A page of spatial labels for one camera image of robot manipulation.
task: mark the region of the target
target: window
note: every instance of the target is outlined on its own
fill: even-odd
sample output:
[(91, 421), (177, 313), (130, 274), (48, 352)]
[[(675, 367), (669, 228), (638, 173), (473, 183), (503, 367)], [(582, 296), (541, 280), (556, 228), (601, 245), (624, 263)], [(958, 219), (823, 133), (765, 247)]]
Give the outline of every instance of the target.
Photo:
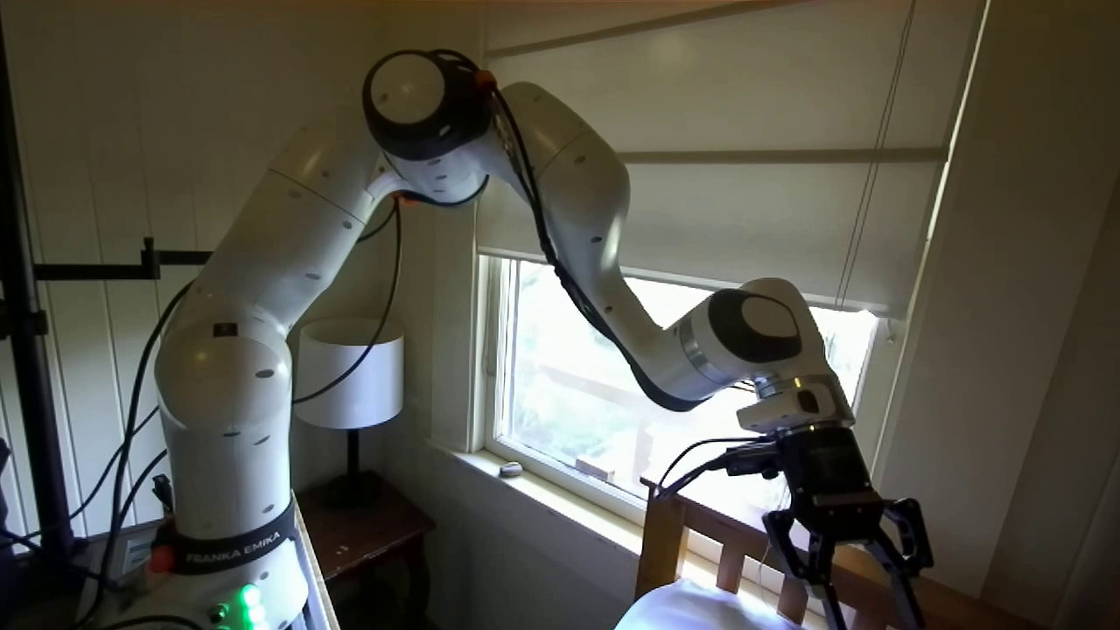
[[(701, 437), (745, 437), (736, 409), (757, 401), (749, 389), (723, 389), (689, 413), (660, 409), (638, 389), (620, 351), (582, 318), (548, 266), (492, 255), (482, 266), (492, 275), (485, 283), (489, 329), (501, 329), (485, 446), (527, 459), (534, 472), (575, 484), (611, 509), (638, 509), (645, 501), (641, 479), (658, 479), (681, 446)], [(629, 275), (629, 283), (658, 326), (673, 326), (711, 295), (711, 285), (641, 275)], [(812, 309), (812, 313), (829, 364), (858, 401), (877, 318), (836, 309)], [(697, 446), (675, 472), (707, 456), (716, 451)], [(784, 479), (704, 476), (694, 492), (729, 509), (788, 504)]]
[[(658, 323), (752, 275), (788, 275), (815, 305), (872, 466), (981, 15), (982, 0), (510, 8), (489, 22), (485, 61), (501, 84), (541, 84), (616, 148), (624, 269)], [(629, 509), (638, 479), (681, 443), (742, 434), (749, 393), (686, 415), (641, 395), (531, 263), (534, 228), (506, 186), (485, 187), (476, 219), (476, 346), (498, 351), (480, 371), (485, 446)], [(784, 501), (784, 484), (716, 484), (697, 488)]]

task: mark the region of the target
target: light through window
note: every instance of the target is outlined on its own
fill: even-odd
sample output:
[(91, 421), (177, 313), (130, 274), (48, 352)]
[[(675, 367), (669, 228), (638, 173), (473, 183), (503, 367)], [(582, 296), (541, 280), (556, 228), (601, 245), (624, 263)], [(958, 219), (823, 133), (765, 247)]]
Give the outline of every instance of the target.
[[(658, 479), (664, 466), (704, 437), (749, 437), (736, 409), (757, 401), (749, 389), (723, 389), (711, 401), (673, 413), (655, 406), (632, 380), (624, 352), (599, 336), (570, 305), (548, 266), (489, 259), (503, 280), (492, 285), (501, 318), (489, 443), (534, 460), (554, 476), (624, 504), (641, 504), (641, 479)], [(658, 326), (673, 326), (711, 289), (660, 280), (629, 280)], [(829, 364), (850, 401), (876, 339), (869, 310), (812, 309)], [(716, 456), (711, 443), (681, 459), (675, 472)], [(784, 479), (704, 476), (694, 492), (723, 509), (784, 508)]]

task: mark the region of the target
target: wooden chair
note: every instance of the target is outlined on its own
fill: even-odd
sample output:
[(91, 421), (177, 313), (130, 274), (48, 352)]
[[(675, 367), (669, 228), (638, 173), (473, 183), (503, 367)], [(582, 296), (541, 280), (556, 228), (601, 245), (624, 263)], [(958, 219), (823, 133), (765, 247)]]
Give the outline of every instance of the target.
[[(736, 521), (689, 495), (650, 495), (645, 515), (645, 539), (638, 558), (638, 597), (650, 586), (680, 581), (686, 530), (701, 530), (722, 546), (714, 581), (722, 592), (739, 593), (745, 558), (757, 558), (781, 574), (774, 606), (784, 619), (804, 621), (812, 616), (808, 586), (784, 574), (781, 551), (770, 546), (762, 525)], [(882, 567), (858, 546), (839, 546), (834, 558), (834, 586), (839, 606), (850, 612), (848, 625), (898, 625), (896, 597)], [(1029, 621), (1012, 619), (982, 602), (947, 592), (928, 577), (912, 581), (928, 625), (982, 625), (982, 630), (1024, 630)]]

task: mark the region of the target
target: wooden furniture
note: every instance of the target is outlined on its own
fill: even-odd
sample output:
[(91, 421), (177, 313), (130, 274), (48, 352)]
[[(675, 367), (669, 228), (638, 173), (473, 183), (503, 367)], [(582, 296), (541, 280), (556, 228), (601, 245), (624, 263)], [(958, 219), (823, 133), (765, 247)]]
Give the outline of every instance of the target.
[[(300, 492), (300, 515), (322, 567), (325, 584), (336, 592), (336, 609), (347, 621), (347, 609), (354, 609), (357, 625), (427, 625), (427, 556), (423, 536), (433, 521), (409, 504), (396, 485), (389, 485), (374, 472), (361, 472), (357, 479), (343, 476), (338, 484), (316, 485)], [(396, 564), (402, 570), (402, 602), (393, 609), (393, 621), (379, 612), (379, 592), (370, 574), (379, 567)]]
[[(777, 570), (774, 606), (784, 619), (804, 621), (812, 597), (799, 577), (784, 574), (781, 551), (770, 546), (765, 527), (752, 521), (736, 521), (689, 495), (650, 495), (645, 515), (645, 539), (638, 556), (638, 597), (658, 584), (680, 577), (686, 530), (701, 530), (722, 546), (714, 581), (722, 592), (742, 586), (745, 558)], [(896, 597), (882, 567), (858, 546), (839, 546), (834, 564), (834, 586), (839, 606), (850, 609), (848, 625), (898, 625)], [(921, 612), (928, 625), (982, 625), (982, 630), (1024, 630), (1029, 621), (1012, 619), (976, 597), (941, 586), (928, 577), (912, 581)]]

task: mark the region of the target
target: table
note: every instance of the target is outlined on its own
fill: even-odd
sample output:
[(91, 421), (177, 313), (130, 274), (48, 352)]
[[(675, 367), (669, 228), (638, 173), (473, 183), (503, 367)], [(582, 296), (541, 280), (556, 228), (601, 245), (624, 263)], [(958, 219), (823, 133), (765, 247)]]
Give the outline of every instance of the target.
[(329, 586), (357, 581), (361, 602), (374, 602), (368, 597), (368, 570), (400, 564), (405, 570), (402, 625), (427, 625), (423, 609), (429, 574), (423, 556), (423, 536), (433, 527), (433, 521), (412, 501), (405, 501), (382, 476), (361, 472), (305, 488), (300, 515), (317, 556), (317, 570)]

